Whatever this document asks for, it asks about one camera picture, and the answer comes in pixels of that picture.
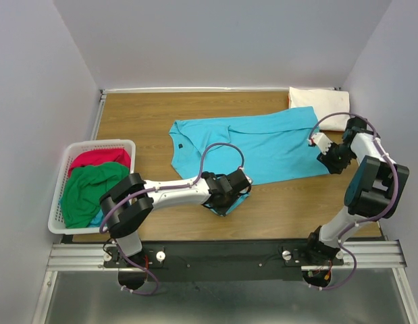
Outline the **cyan polo t shirt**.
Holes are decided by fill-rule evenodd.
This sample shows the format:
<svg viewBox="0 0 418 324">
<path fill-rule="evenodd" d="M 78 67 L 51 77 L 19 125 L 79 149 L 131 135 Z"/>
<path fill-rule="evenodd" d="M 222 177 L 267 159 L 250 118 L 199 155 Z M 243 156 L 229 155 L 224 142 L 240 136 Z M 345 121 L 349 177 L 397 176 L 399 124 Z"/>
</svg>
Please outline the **cyan polo t shirt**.
<svg viewBox="0 0 418 324">
<path fill-rule="evenodd" d="M 317 123 L 312 107 L 268 115 L 176 120 L 170 130 L 172 167 L 183 179 L 199 167 L 230 173 L 244 163 L 255 185 L 328 174 L 308 136 Z"/>
</svg>

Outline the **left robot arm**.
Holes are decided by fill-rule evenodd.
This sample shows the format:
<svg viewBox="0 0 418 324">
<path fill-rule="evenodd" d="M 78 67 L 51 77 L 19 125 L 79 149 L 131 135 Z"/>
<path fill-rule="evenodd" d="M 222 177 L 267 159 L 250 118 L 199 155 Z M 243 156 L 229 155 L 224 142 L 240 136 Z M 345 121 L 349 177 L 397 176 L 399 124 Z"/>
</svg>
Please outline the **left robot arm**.
<svg viewBox="0 0 418 324">
<path fill-rule="evenodd" d="M 251 191 L 252 184 L 242 167 L 227 175 L 204 171 L 168 182 L 143 180 L 139 173 L 131 173 L 99 199 L 104 215 L 100 231 L 109 232 L 120 249 L 120 260 L 133 267 L 142 260 L 138 229 L 151 212 L 198 205 L 224 217 Z"/>
</svg>

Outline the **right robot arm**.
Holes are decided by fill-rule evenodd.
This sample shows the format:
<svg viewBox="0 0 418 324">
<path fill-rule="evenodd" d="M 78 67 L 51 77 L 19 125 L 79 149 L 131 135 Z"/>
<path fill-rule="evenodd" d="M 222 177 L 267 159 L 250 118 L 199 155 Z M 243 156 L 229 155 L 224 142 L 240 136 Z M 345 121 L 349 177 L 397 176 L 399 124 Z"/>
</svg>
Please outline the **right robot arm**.
<svg viewBox="0 0 418 324">
<path fill-rule="evenodd" d="M 303 256 L 313 265 L 333 261 L 343 243 L 364 225 L 393 216 L 410 175 L 383 148 L 375 127 L 364 117 L 349 113 L 341 143 L 331 141 L 315 125 L 308 137 L 317 147 L 317 160 L 330 174 L 340 174 L 352 160 L 358 168 L 344 195 L 344 206 L 328 223 L 311 232 Z"/>
</svg>

